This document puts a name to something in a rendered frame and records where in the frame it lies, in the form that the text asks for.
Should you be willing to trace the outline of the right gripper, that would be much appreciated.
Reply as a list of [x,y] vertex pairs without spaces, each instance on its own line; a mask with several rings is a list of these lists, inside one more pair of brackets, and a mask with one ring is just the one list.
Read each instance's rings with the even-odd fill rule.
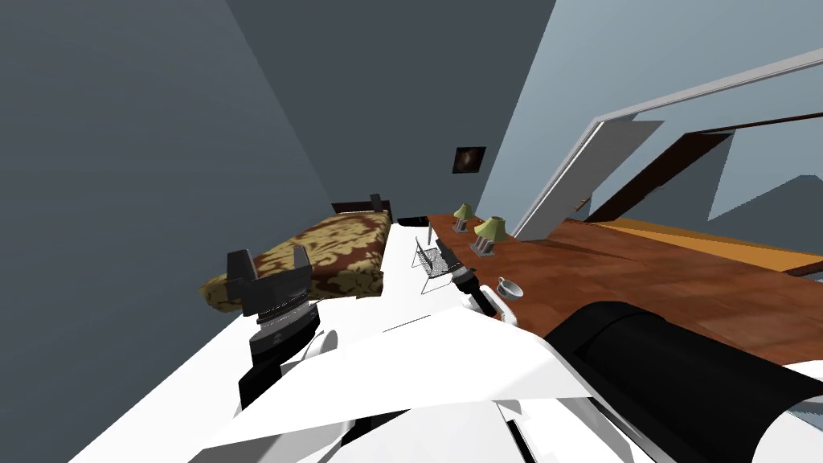
[[446,263],[447,268],[449,270],[457,270],[461,267],[460,260],[457,258],[456,255],[454,255],[453,251],[450,249],[449,246],[447,246],[441,239],[437,239],[436,244],[440,251],[440,256],[442,260]]

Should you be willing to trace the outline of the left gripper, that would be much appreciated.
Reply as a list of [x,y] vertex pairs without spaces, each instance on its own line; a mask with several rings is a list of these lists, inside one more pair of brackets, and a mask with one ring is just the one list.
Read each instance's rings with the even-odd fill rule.
[[265,316],[287,312],[308,301],[312,265],[306,247],[293,248],[294,269],[257,278],[258,272],[247,249],[227,254],[227,282],[240,281],[243,316]]

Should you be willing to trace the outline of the bed with brown gold blanket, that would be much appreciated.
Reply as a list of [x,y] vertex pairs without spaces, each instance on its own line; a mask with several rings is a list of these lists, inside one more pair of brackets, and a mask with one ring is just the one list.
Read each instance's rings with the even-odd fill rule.
[[313,267],[309,299],[380,296],[393,223],[390,202],[372,194],[368,201],[332,207],[334,215],[255,256],[256,275],[268,277],[294,268],[293,249],[303,246]]

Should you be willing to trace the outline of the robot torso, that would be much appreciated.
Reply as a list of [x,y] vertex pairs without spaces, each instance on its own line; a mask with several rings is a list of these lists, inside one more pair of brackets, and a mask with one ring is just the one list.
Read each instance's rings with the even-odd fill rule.
[[534,334],[454,308],[297,364],[190,463],[653,463]]

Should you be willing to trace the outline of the brown wooden table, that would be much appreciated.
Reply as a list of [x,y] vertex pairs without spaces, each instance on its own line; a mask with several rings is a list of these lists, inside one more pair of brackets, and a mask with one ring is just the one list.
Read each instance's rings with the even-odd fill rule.
[[523,289],[510,306],[534,334],[582,305],[625,301],[774,363],[823,360],[823,283],[578,222],[479,256],[475,235],[455,233],[451,216],[429,221],[481,283],[506,278]]

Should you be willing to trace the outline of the dark framed wall picture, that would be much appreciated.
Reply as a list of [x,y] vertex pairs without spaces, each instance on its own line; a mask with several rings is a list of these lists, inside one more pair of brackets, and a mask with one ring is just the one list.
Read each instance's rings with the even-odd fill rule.
[[453,174],[475,174],[481,170],[485,146],[457,147],[452,164]]

